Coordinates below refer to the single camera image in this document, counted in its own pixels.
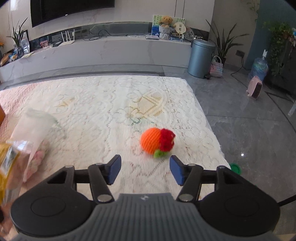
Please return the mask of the pink marshmallow bag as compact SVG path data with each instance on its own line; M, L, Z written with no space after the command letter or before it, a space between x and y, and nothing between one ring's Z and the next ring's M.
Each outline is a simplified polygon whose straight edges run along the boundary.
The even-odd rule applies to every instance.
M27 109L20 117L11 134L13 141L28 141L32 144L29 161L23 175L26 183L37 172L49 149L48 134L57 126L61 128L57 119L51 114L35 109Z

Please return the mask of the green plant in vase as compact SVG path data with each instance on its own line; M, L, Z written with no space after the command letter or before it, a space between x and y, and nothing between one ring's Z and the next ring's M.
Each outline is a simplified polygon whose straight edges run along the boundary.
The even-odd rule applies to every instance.
M17 23L16 27L13 27L13 34L7 36L7 38L13 39L15 42L15 51L18 55L18 58L20 59L24 55L23 48L21 46L21 41L23 39L23 35L25 33L25 30L23 29L24 23L27 21L28 18L26 18L21 24L19 22Z

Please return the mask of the yellow snack packet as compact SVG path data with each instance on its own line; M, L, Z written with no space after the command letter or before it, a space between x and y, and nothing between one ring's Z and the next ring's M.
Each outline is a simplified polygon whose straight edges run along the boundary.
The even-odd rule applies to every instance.
M1 143L1 206L19 196L32 147L28 141Z

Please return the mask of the trailing green pothos plant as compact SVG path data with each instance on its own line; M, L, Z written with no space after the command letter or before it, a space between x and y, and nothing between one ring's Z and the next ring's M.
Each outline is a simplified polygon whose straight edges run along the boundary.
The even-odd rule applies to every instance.
M281 69L282 55L289 38L292 37L292 29L287 22L264 22L263 26L270 32L269 51L267 59L269 69L273 76L278 75Z

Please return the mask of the white marble tv console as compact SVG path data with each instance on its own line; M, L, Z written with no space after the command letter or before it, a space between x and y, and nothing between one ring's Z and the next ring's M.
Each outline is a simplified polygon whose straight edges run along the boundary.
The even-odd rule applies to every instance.
M149 40L144 36L104 37L38 50L1 67L1 82L62 68L90 65L141 64L186 68L191 44Z

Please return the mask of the orange crochet fruit toy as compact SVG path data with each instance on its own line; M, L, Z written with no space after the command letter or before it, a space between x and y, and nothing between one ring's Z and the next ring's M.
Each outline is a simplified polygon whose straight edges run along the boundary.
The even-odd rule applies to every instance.
M149 128L140 136L140 146L154 158L167 155L174 147L175 134L168 129Z

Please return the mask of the round paper fan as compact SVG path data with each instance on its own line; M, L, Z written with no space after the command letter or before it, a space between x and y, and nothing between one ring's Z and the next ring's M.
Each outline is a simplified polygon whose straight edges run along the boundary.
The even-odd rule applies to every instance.
M182 22L176 22L174 25L173 25L173 28L175 29L175 31L179 34L179 35L182 35L186 32L186 26L184 23Z

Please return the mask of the tall green floor plant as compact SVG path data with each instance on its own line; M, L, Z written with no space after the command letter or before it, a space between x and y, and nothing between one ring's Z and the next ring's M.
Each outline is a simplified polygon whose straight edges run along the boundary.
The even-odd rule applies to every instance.
M236 28L237 23L233 25L233 27L228 32L228 35L225 35L224 29L222 30L222 34L219 33L218 28L215 22L209 23L206 20L207 24L210 27L209 37L208 40L212 42L216 47L216 53L218 57L221 59L221 63L225 64L226 62L226 55L228 51L235 46L243 46L241 43L235 43L235 39L248 36L249 34L241 34L237 36L232 36L233 30Z

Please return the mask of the white wifi router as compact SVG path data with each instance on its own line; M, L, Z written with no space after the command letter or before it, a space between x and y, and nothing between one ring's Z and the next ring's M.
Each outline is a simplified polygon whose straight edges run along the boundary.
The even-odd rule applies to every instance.
M73 29L72 32L66 30L65 32L61 32L62 42L59 46L70 45L75 42L75 30Z

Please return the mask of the white lace tablecloth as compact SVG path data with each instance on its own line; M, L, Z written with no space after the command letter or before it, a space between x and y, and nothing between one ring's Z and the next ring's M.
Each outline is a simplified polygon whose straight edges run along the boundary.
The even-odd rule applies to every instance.
M171 193L180 187L169 169L169 158L155 159L139 144L148 128L175 134L172 154L184 163L214 170L227 166L217 137L191 87L181 78L159 76L88 76L22 85L1 91L6 119L5 141L28 109L49 113L57 127L50 130L49 152L22 187L27 191L66 165L89 165L122 158L121 171L111 186L121 193Z

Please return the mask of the black wall television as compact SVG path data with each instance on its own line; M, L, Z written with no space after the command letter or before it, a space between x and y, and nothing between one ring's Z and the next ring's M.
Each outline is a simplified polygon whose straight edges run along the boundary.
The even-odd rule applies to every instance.
M70 14L114 7L113 0L31 0L32 27Z

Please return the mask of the pink woven basket bag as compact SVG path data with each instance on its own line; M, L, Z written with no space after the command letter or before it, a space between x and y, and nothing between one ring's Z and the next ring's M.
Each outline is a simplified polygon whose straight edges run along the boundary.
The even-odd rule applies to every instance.
M212 77L220 78L223 75L223 64L219 56L214 56L212 58L209 74Z

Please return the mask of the green round lid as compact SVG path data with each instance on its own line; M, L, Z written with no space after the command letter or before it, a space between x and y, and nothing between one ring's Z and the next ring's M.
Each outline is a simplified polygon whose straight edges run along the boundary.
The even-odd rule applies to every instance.
M230 165L230 169L231 169L234 173L236 173L236 174L238 174L238 175L241 175L241 168L240 168L240 166L239 166L238 164L231 163L231 164L229 164L229 165Z

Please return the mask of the brown teddy bear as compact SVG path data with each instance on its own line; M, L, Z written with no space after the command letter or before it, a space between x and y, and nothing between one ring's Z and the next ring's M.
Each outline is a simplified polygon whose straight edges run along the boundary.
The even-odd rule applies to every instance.
M170 16L162 16L161 20L159 21L159 25L163 26L163 27L170 27L172 22L173 22L172 17L170 17Z

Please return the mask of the blue water jug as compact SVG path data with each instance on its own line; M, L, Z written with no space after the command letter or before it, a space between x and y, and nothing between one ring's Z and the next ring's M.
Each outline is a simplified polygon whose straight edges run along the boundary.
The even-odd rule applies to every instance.
M254 76L257 76L261 81L263 81L266 77L268 72L268 62L266 59L267 53L268 51L264 50L262 57L256 58L254 60L251 71L248 74L250 79L252 79Z

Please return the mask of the pink small heater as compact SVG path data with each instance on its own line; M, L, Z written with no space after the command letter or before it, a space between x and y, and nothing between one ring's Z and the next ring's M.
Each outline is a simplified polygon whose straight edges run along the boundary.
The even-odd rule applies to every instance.
M262 81L259 79L258 76L254 76L248 85L247 88L247 96L252 97L254 99L257 99L260 95L260 92L262 90Z

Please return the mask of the blue metal trash bin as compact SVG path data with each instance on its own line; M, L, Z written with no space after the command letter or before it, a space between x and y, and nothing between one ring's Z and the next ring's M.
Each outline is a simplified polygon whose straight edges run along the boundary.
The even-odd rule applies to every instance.
M197 78L204 78L209 73L215 44L202 39L195 39L191 44L188 73Z

